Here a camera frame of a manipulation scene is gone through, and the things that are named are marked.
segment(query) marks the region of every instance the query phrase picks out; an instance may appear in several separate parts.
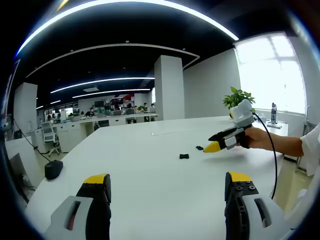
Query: cable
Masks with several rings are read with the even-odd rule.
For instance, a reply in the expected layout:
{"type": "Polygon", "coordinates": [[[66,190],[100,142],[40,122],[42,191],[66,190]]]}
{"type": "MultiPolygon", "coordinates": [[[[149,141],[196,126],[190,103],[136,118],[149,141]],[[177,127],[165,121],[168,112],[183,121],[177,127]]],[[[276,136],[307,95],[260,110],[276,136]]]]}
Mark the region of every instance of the cable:
{"type": "Polygon", "coordinates": [[[277,187],[277,181],[278,181],[278,164],[277,164],[277,156],[276,156],[275,145],[274,145],[274,142],[272,141],[271,135],[270,135],[266,125],[264,124],[264,122],[260,119],[260,117],[255,112],[252,112],[252,113],[259,119],[259,121],[264,126],[264,129],[266,130],[266,133],[268,134],[270,142],[271,142],[271,145],[272,145],[272,150],[273,150],[273,154],[274,154],[274,165],[275,165],[275,181],[274,181],[274,188],[273,188],[273,193],[272,193],[271,199],[274,199],[275,192],[276,192],[276,187],[277,187]]]}
{"type": "Polygon", "coordinates": [[[21,131],[22,135],[25,137],[25,139],[27,140],[27,142],[33,147],[33,149],[37,150],[37,152],[42,156],[44,157],[45,159],[47,159],[49,162],[51,162],[48,158],[46,158],[46,156],[44,156],[39,150],[38,150],[38,147],[37,146],[33,146],[33,144],[31,142],[29,142],[28,138],[26,137],[26,135],[24,135],[24,133],[22,132],[22,130],[20,129],[20,127],[18,126],[17,122],[15,119],[13,119],[16,127],[21,131]]]}

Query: black mouse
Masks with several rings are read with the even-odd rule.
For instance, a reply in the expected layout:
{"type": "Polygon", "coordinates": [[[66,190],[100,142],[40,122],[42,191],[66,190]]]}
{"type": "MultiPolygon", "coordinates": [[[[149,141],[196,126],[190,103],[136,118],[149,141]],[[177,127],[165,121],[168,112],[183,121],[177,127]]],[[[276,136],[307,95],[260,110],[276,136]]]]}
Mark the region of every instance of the black mouse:
{"type": "Polygon", "coordinates": [[[62,161],[53,160],[44,166],[44,176],[48,180],[57,178],[64,166],[62,161]]]}

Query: ceiling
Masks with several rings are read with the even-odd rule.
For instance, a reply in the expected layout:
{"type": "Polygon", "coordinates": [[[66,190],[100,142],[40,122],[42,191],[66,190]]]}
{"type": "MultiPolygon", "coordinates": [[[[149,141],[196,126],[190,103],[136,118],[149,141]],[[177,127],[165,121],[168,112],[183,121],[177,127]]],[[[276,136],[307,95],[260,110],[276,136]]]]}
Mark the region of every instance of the ceiling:
{"type": "MultiPolygon", "coordinates": [[[[70,0],[60,11],[83,2],[70,0]]],[[[282,8],[269,0],[175,0],[216,20],[240,39],[273,32],[290,32],[282,8]]],[[[33,32],[56,14],[57,3],[38,11],[41,19],[33,32]]],[[[38,85],[37,106],[72,102],[73,96],[86,94],[83,89],[97,87],[99,92],[154,87],[154,81],[121,80],[87,84],[56,93],[53,90],[73,84],[109,78],[153,77],[153,66],[160,55],[182,59],[188,67],[233,47],[233,39],[206,21],[189,13],[150,3],[122,2],[94,6],[75,12],[55,22],[19,53],[13,89],[22,82],[38,85]],[[145,44],[146,46],[113,46],[80,51],[110,44],[145,44]],[[59,56],[43,67],[43,64],[59,56]]]]}

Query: white sleeve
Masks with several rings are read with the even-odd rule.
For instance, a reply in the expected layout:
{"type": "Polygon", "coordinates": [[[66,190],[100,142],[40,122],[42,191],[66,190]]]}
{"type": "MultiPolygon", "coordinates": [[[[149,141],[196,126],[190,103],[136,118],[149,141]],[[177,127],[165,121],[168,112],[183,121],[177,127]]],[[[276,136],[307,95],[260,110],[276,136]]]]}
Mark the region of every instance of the white sleeve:
{"type": "Polygon", "coordinates": [[[315,174],[320,159],[320,124],[307,135],[302,136],[303,155],[307,160],[306,171],[308,176],[315,174]]]}

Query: green plant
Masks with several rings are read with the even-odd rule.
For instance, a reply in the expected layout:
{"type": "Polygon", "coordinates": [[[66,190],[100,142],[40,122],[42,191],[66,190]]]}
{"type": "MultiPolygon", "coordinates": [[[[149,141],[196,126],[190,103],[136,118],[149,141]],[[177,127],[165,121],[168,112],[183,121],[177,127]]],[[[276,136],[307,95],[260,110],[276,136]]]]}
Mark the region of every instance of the green plant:
{"type": "Polygon", "coordinates": [[[235,87],[231,87],[232,95],[225,95],[225,99],[223,100],[223,104],[225,107],[228,106],[228,109],[238,106],[242,100],[248,99],[249,102],[255,103],[255,98],[251,96],[250,92],[242,91],[241,89],[237,90],[235,87]]]}
{"type": "Polygon", "coordinates": [[[147,111],[147,108],[146,108],[145,106],[139,106],[139,107],[138,107],[138,110],[145,112],[145,111],[147,111]]]}

